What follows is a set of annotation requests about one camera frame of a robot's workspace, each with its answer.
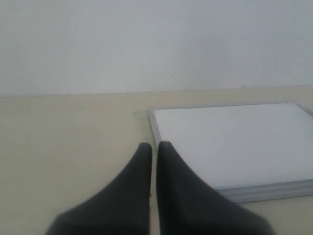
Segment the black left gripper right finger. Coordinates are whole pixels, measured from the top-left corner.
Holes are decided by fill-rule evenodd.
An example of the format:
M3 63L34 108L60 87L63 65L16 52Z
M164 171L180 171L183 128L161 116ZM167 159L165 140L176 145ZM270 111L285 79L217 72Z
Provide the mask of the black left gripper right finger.
M273 235L261 216L207 185L168 141L159 143L156 194L162 235Z

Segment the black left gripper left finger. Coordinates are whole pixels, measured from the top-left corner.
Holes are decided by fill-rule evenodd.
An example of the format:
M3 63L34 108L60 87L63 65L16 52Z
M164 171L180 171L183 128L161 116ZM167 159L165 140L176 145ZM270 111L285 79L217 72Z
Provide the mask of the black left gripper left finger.
M56 217L48 235L148 235L152 147L142 142L100 192Z

